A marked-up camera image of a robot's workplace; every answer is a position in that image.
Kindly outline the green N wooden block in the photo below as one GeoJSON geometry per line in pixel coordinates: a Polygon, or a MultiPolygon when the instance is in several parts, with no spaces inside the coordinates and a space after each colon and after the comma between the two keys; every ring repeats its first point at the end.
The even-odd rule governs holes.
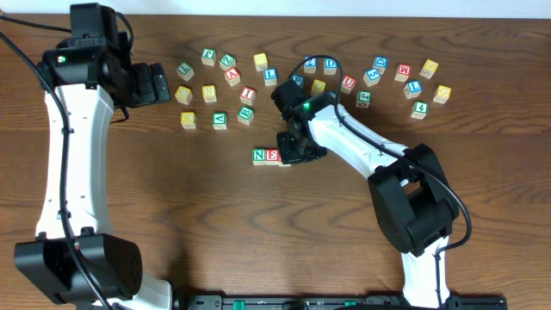
{"type": "Polygon", "coordinates": [[[252,150],[252,163],[254,165],[266,165],[266,150],[263,148],[254,148],[252,150]]]}

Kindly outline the red E wooden block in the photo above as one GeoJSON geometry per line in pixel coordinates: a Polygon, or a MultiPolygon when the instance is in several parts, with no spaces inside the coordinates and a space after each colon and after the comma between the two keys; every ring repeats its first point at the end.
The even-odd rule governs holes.
{"type": "Polygon", "coordinates": [[[281,156],[278,149],[265,150],[265,164],[278,165],[281,162],[281,156]]]}

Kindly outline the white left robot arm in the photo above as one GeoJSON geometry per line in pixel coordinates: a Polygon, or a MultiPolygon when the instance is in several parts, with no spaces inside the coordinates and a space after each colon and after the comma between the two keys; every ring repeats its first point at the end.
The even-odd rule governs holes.
{"type": "Polygon", "coordinates": [[[79,309],[177,309],[167,281],[145,272],[139,247],[115,237],[106,202],[108,127],[116,109],[170,99],[164,68],[127,50],[67,47],[36,66],[50,122],[46,197],[16,268],[51,302],[79,309]]]}

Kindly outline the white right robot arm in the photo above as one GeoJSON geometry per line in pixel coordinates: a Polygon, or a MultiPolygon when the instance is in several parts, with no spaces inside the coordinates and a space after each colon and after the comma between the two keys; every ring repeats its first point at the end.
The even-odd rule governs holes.
{"type": "Polygon", "coordinates": [[[425,145],[410,149],[381,137],[352,117],[334,97],[271,95],[287,123],[277,134],[284,164],[300,164],[334,152],[362,174],[378,225],[402,256],[403,296],[414,307],[436,308],[449,298],[444,248],[459,206],[446,190],[436,154],[425,145]]]}

